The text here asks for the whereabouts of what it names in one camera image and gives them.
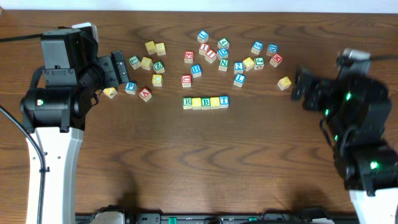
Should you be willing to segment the red U block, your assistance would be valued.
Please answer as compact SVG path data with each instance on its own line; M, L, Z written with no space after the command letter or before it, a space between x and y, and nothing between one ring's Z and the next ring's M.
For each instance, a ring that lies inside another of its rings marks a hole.
M191 75L182 75L182 87L190 88L192 86L192 76Z

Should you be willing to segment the green R block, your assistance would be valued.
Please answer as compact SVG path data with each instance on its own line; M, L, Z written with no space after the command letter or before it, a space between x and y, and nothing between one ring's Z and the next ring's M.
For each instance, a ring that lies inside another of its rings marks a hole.
M191 110L193 108L192 97L184 97L183 98L183 109Z

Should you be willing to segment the blue T block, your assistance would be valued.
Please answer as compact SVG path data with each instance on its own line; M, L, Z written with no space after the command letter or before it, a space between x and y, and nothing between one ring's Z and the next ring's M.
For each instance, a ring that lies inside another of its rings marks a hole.
M220 109L229 107L229 96L220 96Z

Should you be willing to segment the yellow O block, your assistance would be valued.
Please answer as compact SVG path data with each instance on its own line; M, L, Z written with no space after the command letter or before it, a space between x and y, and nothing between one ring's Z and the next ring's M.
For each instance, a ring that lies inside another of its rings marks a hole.
M192 109L193 110L201 109L201 98L192 98Z
M210 98L210 106L211 106L212 110L217 110L217 109L220 108L220 98L219 98L219 96Z

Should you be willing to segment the green B block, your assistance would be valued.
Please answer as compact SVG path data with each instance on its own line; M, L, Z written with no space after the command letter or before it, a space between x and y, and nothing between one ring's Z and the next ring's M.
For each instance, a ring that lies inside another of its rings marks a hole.
M201 98L201 109L202 110L210 110L211 109L210 97Z

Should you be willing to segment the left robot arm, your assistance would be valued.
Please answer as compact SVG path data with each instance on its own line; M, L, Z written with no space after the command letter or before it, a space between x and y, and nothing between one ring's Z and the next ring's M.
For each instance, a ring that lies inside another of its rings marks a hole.
M27 223L74 223L75 181L86 115L97 93L130 78L123 53L98 55L94 24L44 32L44 65L21 100L29 149Z

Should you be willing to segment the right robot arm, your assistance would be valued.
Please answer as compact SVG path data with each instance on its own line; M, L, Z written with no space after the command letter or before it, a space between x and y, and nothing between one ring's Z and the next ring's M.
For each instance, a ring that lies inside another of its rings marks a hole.
M382 138L392 103L387 86L368 76L375 60L340 55L335 79L299 67L291 99L323 113L323 134L359 222L397 223L397 152Z

